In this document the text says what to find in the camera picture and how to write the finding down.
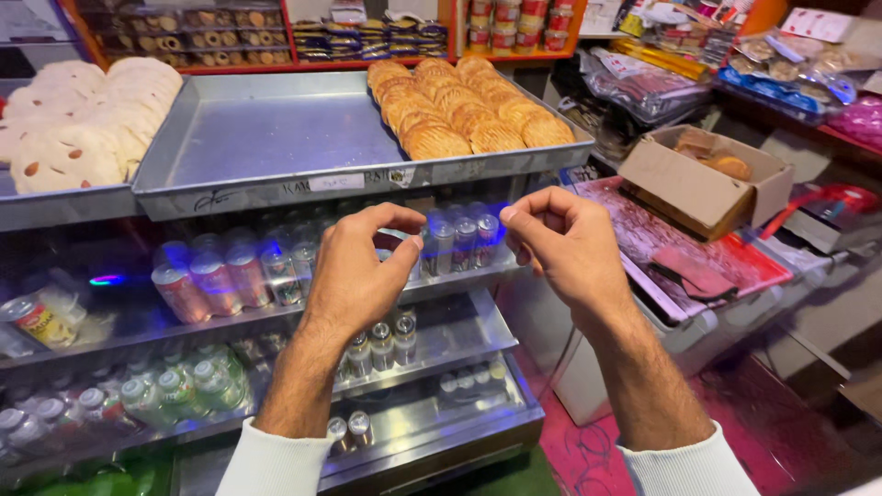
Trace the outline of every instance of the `pink floor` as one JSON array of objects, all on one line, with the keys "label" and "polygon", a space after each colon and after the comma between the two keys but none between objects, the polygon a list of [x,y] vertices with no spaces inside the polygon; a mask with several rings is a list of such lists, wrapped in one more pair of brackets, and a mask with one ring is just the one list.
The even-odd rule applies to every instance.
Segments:
[{"label": "pink floor", "polygon": [[[534,393],[542,378],[521,353],[518,361]],[[853,452],[832,426],[809,410],[759,362],[746,358],[725,372],[703,372],[690,381],[763,496],[777,496],[820,474],[848,466]],[[633,495],[614,443],[616,420],[604,417],[581,428],[553,392],[542,396],[545,425],[540,445],[557,472],[562,494]]]}]

